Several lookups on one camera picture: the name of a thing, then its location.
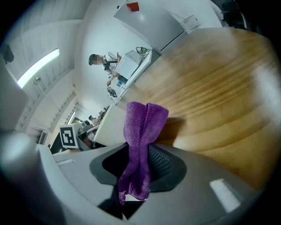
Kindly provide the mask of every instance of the purple towel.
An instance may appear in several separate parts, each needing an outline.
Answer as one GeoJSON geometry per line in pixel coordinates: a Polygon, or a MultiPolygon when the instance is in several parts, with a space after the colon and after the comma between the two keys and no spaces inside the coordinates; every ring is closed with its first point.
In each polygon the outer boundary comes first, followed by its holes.
{"type": "Polygon", "coordinates": [[[148,144],[157,139],[168,114],[167,109],[152,103],[127,103],[124,137],[129,144],[129,163],[118,181],[118,191],[123,192],[119,199],[121,204],[124,204],[125,194],[138,200],[147,199],[151,179],[148,144]]]}

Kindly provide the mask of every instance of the ceiling light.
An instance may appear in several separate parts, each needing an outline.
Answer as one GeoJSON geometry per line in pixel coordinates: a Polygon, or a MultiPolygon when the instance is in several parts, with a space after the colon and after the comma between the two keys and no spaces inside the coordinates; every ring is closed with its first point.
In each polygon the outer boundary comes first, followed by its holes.
{"type": "Polygon", "coordinates": [[[29,79],[43,66],[45,66],[49,61],[59,56],[60,50],[59,48],[55,49],[42,59],[40,59],[37,63],[35,63],[29,70],[27,70],[22,77],[18,80],[18,85],[23,88],[25,84],[29,81],[29,79]]]}
{"type": "Polygon", "coordinates": [[[67,124],[70,124],[70,122],[72,121],[73,117],[74,117],[75,112],[72,114],[72,116],[70,117],[70,120],[67,124]]]}

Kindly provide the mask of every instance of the microfiber cloth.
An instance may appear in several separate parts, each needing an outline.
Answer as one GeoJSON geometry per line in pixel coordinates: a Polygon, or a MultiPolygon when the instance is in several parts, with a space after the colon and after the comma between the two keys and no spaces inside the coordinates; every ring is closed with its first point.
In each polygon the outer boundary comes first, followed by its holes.
{"type": "Polygon", "coordinates": [[[169,111],[159,105],[128,102],[124,138],[129,144],[129,163],[118,181],[119,198],[124,204],[125,195],[146,200],[151,180],[148,167],[148,144],[153,143],[163,129],[169,111]]]}

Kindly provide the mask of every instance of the white ceiling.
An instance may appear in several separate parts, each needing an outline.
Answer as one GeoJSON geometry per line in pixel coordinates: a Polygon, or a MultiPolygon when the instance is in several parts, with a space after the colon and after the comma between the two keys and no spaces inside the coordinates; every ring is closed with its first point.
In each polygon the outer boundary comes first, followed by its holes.
{"type": "Polygon", "coordinates": [[[61,118],[65,120],[52,109],[44,95],[59,110],[77,103],[72,80],[74,50],[90,2],[39,0],[19,18],[8,34],[6,43],[11,47],[14,61],[7,64],[7,69],[15,80],[19,80],[42,57],[56,48],[60,49],[60,55],[40,69],[23,87],[30,100],[18,122],[18,131],[34,134],[31,129],[38,129],[38,126],[53,131],[61,118]],[[33,84],[35,77],[41,78],[40,87],[44,94],[33,84]]]}

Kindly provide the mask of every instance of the wooden table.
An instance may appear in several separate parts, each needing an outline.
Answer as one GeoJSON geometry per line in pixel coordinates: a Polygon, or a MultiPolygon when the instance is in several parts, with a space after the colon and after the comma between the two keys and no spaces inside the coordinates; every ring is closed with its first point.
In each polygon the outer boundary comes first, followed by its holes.
{"type": "Polygon", "coordinates": [[[252,187],[264,187],[281,148],[279,62],[268,39],[199,29],[158,59],[118,103],[169,110],[157,142],[208,156],[252,187]]]}

